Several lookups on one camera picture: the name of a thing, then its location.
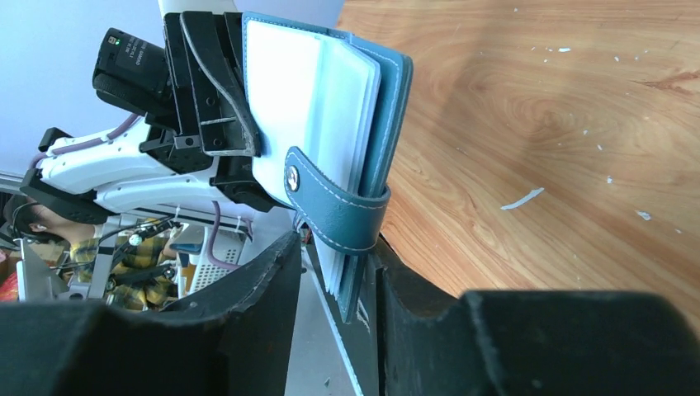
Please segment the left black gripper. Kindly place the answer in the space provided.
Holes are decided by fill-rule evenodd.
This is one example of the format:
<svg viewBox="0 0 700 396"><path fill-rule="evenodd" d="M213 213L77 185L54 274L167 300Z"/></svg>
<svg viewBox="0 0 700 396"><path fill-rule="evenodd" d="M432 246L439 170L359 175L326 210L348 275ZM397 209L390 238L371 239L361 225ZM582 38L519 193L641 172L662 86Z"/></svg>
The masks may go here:
<svg viewBox="0 0 700 396"><path fill-rule="evenodd" d="M241 12L170 12L163 35L177 135L209 157L260 155L243 79Z"/></svg>

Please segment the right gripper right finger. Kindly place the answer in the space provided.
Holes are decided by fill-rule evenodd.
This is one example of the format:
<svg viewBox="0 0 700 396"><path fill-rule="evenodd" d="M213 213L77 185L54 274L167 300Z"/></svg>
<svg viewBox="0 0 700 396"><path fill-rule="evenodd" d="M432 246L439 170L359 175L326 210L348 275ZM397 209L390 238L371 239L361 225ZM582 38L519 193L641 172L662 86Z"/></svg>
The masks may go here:
<svg viewBox="0 0 700 396"><path fill-rule="evenodd" d="M453 297L376 245L384 395L696 395L699 340L665 298L608 290Z"/></svg>

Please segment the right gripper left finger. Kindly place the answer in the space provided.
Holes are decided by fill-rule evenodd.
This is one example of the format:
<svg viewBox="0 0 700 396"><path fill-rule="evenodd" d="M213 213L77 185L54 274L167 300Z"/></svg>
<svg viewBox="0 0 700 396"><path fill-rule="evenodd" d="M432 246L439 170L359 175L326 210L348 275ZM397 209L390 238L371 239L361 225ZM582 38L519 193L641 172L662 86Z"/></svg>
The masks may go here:
<svg viewBox="0 0 700 396"><path fill-rule="evenodd" d="M282 395L300 289L300 237L165 309L4 303L4 395Z"/></svg>

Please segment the blue card holder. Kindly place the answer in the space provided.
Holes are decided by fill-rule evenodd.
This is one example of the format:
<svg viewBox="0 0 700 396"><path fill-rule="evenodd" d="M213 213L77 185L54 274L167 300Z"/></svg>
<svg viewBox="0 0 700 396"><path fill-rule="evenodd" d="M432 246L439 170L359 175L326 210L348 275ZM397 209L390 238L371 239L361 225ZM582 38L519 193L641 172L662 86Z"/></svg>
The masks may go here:
<svg viewBox="0 0 700 396"><path fill-rule="evenodd" d="M310 227L326 290L349 322L390 200L413 61L349 31L256 12L242 28L262 140L253 176Z"/></svg>

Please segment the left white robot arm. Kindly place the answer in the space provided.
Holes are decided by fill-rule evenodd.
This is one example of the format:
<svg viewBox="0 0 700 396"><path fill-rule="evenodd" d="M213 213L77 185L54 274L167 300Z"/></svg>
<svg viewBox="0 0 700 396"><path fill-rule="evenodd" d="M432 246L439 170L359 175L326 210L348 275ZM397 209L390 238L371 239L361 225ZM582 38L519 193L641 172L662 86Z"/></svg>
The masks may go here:
<svg viewBox="0 0 700 396"><path fill-rule="evenodd" d="M52 127L20 191L87 224L154 205L278 202L253 176L262 133L244 88L243 15L231 1L165 1L163 45L104 35L92 86L128 111L113 130L76 138Z"/></svg>

